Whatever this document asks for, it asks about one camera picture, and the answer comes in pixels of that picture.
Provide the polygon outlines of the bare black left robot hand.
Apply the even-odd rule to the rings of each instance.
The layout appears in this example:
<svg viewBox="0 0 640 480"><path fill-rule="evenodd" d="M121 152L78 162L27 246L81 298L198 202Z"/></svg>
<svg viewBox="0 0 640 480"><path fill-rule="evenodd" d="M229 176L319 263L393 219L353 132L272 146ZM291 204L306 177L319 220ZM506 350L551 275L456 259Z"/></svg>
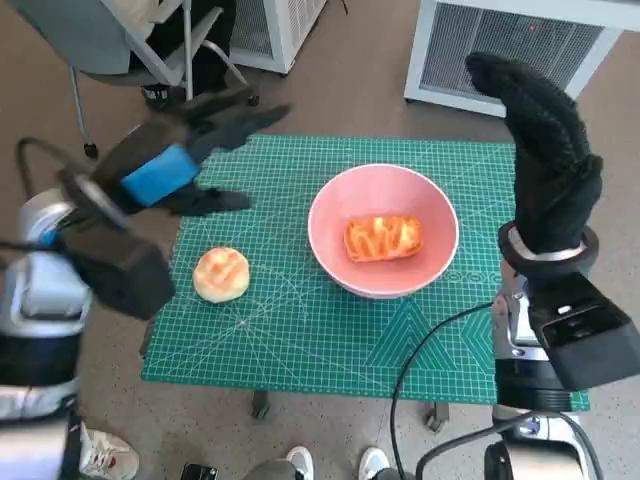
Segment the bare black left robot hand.
<svg viewBox="0 0 640 480"><path fill-rule="evenodd" d="M127 215L148 208L199 217L251 207L248 194L195 183L216 149L235 150L282 120L289 104L251 106L249 87L203 93L153 114L113 147L90 178Z"/></svg>

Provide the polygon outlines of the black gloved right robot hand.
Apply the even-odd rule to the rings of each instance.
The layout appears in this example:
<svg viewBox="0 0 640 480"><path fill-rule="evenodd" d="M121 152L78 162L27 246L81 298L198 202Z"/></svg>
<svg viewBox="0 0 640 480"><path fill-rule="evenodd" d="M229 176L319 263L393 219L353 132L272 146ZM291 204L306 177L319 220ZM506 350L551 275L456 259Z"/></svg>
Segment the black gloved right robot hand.
<svg viewBox="0 0 640 480"><path fill-rule="evenodd" d="M532 67L489 53L465 60L480 93L505 107L516 148L515 227L535 254L574 249L602 192L603 160L592 153L575 101Z"/></svg>

